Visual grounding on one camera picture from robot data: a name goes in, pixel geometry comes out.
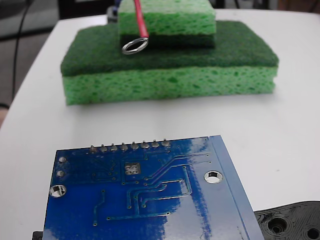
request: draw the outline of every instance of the large green sponge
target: large green sponge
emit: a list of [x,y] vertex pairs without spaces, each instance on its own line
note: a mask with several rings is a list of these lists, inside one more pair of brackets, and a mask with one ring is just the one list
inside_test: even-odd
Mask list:
[[[216,12],[208,0],[140,0],[150,47],[212,47]],[[133,0],[118,12],[121,44],[139,37]]]
[[279,60],[241,22],[217,22],[216,49],[134,55],[121,53],[117,27],[90,27],[76,36],[61,64],[67,104],[273,91]]

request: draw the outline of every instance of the scrubbing layer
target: scrubbing layer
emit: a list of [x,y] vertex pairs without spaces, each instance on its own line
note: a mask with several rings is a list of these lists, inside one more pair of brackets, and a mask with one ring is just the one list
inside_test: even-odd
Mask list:
[[173,99],[196,96],[267,94],[277,67],[187,67],[128,70],[63,78],[68,105]]
[[[138,39],[138,35],[120,36],[121,45]],[[148,48],[213,48],[215,47],[215,35],[150,35]]]
[[217,22],[215,49],[144,49],[123,55],[118,25],[79,31],[61,64],[63,76],[185,67],[277,67],[270,47],[242,22]]

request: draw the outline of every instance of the mounting hole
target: mounting hole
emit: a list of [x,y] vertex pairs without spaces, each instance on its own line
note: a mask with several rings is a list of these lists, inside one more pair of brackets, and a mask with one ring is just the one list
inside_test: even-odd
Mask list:
[[218,171],[208,171],[204,175],[204,180],[206,180],[210,184],[217,184],[222,181],[222,174]]
[[67,188],[64,185],[54,185],[50,187],[49,194],[54,198],[60,198],[65,195]]
[[318,239],[319,238],[319,231],[315,228],[311,228],[308,232],[307,232],[307,236],[310,239]]
[[287,229],[287,227],[288,227],[287,222],[280,217],[276,217],[276,218],[272,219],[271,221],[269,221],[269,223],[268,223],[268,228],[274,234],[283,233]]

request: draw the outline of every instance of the black cable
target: black cable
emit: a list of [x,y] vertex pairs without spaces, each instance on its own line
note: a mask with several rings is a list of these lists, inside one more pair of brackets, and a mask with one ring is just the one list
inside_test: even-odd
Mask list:
[[5,103],[0,103],[0,109],[4,108],[4,109],[9,109],[9,106]]
[[17,71],[17,56],[18,56],[18,48],[19,48],[19,40],[21,36],[22,27],[24,25],[25,17],[27,15],[27,12],[29,10],[29,7],[31,6],[31,1],[26,2],[26,6],[22,15],[22,19],[20,22],[19,30],[16,36],[15,41],[15,48],[14,48],[14,57],[13,57],[13,71],[12,71],[12,101],[15,98],[16,95],[16,71]]
[[239,5],[239,1],[238,0],[234,0],[235,6],[237,9],[240,9],[240,5]]
[[314,10],[316,10],[316,7],[318,5],[318,3],[320,2],[320,0],[315,0],[314,3],[312,4],[312,6],[309,9],[309,13],[313,13]]

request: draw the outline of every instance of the white tabletop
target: white tabletop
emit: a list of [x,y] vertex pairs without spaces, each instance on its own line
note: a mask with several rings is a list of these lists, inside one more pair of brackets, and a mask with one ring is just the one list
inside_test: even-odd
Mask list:
[[60,63],[77,31],[106,16],[60,21],[0,130],[1,239],[43,229],[56,150],[221,135],[254,211],[320,201],[320,15],[217,10],[279,56],[273,94],[66,106]]

